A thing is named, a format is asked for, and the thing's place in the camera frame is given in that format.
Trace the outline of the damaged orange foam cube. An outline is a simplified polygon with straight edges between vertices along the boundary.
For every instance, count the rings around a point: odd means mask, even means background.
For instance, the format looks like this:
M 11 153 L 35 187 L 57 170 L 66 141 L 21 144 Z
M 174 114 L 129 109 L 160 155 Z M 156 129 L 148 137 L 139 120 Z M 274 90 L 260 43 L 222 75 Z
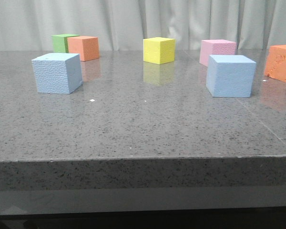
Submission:
M 286 45 L 270 47 L 264 75 L 286 83 Z

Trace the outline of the pink foam cube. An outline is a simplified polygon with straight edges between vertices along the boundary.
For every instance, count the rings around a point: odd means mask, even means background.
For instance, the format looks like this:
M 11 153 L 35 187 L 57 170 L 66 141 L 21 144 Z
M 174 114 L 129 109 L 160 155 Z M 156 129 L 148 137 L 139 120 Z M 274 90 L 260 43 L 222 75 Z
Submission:
M 201 40 L 199 63 L 208 66 L 209 55 L 235 55 L 237 43 L 228 40 Z

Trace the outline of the green foam cube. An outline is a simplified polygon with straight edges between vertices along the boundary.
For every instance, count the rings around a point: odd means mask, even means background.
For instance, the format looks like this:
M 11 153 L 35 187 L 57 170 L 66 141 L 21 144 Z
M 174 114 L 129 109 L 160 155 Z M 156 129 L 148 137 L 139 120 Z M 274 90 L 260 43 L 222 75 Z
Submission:
M 77 37 L 78 34 L 58 34 L 52 35 L 53 52 L 68 53 L 68 41 L 69 37 Z

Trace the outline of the grey-white curtain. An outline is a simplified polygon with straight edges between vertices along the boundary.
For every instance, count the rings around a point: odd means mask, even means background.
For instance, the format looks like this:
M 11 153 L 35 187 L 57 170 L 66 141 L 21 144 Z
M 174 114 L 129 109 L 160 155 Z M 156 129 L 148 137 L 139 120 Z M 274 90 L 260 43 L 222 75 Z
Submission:
M 101 50 L 140 50 L 143 39 L 204 39 L 240 49 L 286 44 L 286 0 L 0 0 L 0 51 L 49 51 L 51 37 L 96 36 Z

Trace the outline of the yellow foam cube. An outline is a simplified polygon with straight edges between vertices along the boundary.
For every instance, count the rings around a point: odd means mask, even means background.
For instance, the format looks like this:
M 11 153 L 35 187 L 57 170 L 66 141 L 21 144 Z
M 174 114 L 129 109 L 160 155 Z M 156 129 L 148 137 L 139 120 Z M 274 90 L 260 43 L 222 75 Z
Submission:
M 154 37 L 143 40 L 143 61 L 155 64 L 173 62 L 175 39 Z

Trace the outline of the light blue foam cube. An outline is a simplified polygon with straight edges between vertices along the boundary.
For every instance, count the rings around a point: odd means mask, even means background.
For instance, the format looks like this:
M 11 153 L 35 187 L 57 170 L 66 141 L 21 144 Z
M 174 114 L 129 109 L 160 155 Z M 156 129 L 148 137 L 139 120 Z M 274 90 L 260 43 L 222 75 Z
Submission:
M 82 85 L 80 55 L 48 53 L 32 60 L 40 93 L 70 94 Z
M 210 55 L 206 87 L 213 97 L 250 97 L 255 69 L 243 55 Z

